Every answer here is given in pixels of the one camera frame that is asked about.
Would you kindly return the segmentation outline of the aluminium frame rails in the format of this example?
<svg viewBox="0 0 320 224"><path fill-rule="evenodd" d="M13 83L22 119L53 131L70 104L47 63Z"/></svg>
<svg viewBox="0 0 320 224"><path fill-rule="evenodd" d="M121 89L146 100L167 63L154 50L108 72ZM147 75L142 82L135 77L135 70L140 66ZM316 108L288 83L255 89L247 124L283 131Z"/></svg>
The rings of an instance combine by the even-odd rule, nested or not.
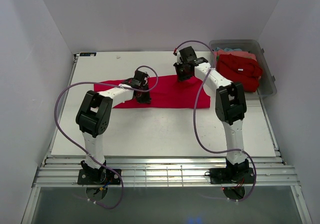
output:
<svg viewBox="0 0 320 224"><path fill-rule="evenodd" d="M49 157L37 170L35 187L75 187L81 169L80 158ZM224 158L108 158L107 166L121 169L125 187L208 187L210 168L225 167ZM254 158L257 186L298 186L294 166L280 156Z"/></svg>

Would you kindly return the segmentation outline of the folded red shirt in bin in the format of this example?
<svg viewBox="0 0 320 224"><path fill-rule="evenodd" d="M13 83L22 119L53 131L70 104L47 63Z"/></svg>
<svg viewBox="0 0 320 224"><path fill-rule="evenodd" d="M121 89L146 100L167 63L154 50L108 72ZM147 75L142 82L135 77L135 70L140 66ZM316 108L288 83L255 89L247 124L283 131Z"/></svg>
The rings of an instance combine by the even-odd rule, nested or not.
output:
<svg viewBox="0 0 320 224"><path fill-rule="evenodd" d="M216 70L226 79L234 83L240 82L248 93L257 91L263 75L263 69L256 60L232 54L220 54Z"/></svg>

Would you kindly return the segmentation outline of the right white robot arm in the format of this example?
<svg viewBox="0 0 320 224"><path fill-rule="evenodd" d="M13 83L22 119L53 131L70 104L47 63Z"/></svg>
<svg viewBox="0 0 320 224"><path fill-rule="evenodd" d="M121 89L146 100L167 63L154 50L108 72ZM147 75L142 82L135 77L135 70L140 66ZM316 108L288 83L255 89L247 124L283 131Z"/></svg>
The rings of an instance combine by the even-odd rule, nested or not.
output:
<svg viewBox="0 0 320 224"><path fill-rule="evenodd" d="M197 57L191 46L175 49L173 54L177 58L174 67L179 81L195 77L214 93L215 114L224 128L226 166L211 168L205 175L210 178L211 184L254 183L255 171L249 166L244 151L243 120L247 104L243 85L223 77L207 59Z"/></svg>

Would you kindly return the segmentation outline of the pink shirt in bin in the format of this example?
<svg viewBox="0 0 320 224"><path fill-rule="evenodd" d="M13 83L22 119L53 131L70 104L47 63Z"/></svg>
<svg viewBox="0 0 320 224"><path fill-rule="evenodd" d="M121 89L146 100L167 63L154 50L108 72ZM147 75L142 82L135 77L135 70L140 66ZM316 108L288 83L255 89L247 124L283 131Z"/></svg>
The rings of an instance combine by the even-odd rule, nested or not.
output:
<svg viewBox="0 0 320 224"><path fill-rule="evenodd" d="M219 56L219 55L233 55L233 56L252 59L252 60L257 61L256 56L253 53L249 53L247 51L239 51L239 50L224 51L224 50L220 49L218 51L214 51L214 54L216 56Z"/></svg>

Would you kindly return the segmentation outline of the crimson red t shirt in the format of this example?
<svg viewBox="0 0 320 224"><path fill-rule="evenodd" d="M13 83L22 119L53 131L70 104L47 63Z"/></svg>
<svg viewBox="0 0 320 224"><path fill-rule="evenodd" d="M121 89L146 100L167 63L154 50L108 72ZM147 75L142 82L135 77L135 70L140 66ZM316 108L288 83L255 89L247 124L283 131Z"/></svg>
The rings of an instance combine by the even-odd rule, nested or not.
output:
<svg viewBox="0 0 320 224"><path fill-rule="evenodd" d="M193 109L197 93L200 92L197 102L198 109L208 109L211 106L211 97L205 91L199 90L202 81L191 77L185 81L178 81L176 75L165 75L158 78L157 86L150 91L151 103L138 103L135 99L120 103L116 109Z"/></svg>

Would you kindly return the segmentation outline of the blue label sticker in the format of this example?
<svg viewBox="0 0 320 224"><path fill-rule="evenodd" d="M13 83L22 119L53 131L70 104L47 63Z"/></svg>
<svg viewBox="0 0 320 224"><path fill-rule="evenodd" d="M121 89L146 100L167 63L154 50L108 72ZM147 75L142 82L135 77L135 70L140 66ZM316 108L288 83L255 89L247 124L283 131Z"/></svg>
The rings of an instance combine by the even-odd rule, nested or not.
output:
<svg viewBox="0 0 320 224"><path fill-rule="evenodd" d="M95 57L96 55L96 52L81 52L79 54L80 57Z"/></svg>

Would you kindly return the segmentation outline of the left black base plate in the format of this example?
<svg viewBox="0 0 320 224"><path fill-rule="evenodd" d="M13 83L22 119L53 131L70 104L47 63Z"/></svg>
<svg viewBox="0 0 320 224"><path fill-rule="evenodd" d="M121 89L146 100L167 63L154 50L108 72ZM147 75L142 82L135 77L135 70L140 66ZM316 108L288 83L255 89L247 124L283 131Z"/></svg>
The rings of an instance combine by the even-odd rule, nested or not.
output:
<svg viewBox="0 0 320 224"><path fill-rule="evenodd" d="M121 181L119 176L122 174L121 169L115 169L114 173L108 169L98 170L98 172L85 171L81 169L78 174L78 185L120 185Z"/></svg>

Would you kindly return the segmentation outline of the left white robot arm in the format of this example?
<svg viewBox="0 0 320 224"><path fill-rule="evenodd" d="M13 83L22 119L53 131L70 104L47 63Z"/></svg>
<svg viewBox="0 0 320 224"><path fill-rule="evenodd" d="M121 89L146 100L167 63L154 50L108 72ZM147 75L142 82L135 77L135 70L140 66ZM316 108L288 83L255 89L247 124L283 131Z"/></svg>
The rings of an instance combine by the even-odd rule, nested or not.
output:
<svg viewBox="0 0 320 224"><path fill-rule="evenodd" d="M88 152L81 167L95 184L106 179L106 171L101 166L106 164L103 133L109 125L112 108L133 99L141 104L150 104L152 99L148 90L149 75L136 70L133 77L119 85L100 92L90 90L85 94L75 121L82 132L85 150Z"/></svg>

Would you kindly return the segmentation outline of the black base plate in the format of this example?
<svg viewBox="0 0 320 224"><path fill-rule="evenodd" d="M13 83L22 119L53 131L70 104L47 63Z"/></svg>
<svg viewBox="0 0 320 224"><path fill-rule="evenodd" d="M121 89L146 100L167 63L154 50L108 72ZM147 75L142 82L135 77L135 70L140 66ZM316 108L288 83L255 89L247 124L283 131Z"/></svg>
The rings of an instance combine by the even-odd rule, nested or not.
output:
<svg viewBox="0 0 320 224"><path fill-rule="evenodd" d="M119 176L122 174L121 169L115 169L114 173L108 169L98 170L98 172L85 171L81 169L78 174L78 185L120 185L121 181Z"/></svg>
<svg viewBox="0 0 320 224"><path fill-rule="evenodd" d="M247 171L232 173L225 168L210 168L204 173L211 184L253 184L255 175L252 168Z"/></svg>

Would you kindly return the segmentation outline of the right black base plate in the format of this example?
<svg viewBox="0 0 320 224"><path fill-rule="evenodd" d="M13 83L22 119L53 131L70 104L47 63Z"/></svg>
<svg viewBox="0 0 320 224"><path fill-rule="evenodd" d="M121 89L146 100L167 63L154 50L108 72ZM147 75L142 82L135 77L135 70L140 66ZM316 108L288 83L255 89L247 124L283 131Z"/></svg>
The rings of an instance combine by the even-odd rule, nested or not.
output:
<svg viewBox="0 0 320 224"><path fill-rule="evenodd" d="M253 184L255 175L252 168L247 171L232 173L225 168L210 168L204 173L211 184Z"/></svg>

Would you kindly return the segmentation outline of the clear plastic bin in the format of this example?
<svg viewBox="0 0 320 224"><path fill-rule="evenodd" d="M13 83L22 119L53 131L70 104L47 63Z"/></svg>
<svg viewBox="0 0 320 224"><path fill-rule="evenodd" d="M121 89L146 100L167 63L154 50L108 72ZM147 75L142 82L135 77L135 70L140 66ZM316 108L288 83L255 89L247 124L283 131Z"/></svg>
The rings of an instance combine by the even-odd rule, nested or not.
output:
<svg viewBox="0 0 320 224"><path fill-rule="evenodd" d="M253 39L220 39L211 40L209 46L215 50L220 48L224 50L229 49L241 49L244 52L254 54L259 66L263 70L261 79L259 80L259 87L255 93L246 93L245 97L250 100L258 98L266 98L274 96L277 93L275 86L275 78L270 73L270 69L264 56L264 49L261 48L260 44Z"/></svg>

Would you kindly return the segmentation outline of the light blue shirt in bin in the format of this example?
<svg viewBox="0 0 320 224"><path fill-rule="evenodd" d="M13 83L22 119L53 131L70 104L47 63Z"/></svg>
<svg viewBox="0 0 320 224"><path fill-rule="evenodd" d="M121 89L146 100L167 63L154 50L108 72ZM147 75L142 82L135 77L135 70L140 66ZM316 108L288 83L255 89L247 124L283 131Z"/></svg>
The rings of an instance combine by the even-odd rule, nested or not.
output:
<svg viewBox="0 0 320 224"><path fill-rule="evenodd" d="M240 48L228 48L228 47L226 47L226 48L220 48L220 47L216 47L216 48L214 49L214 51L215 51L215 52L218 52L218 51L224 51L224 52L240 51L240 52L242 52L243 50L240 49Z"/></svg>

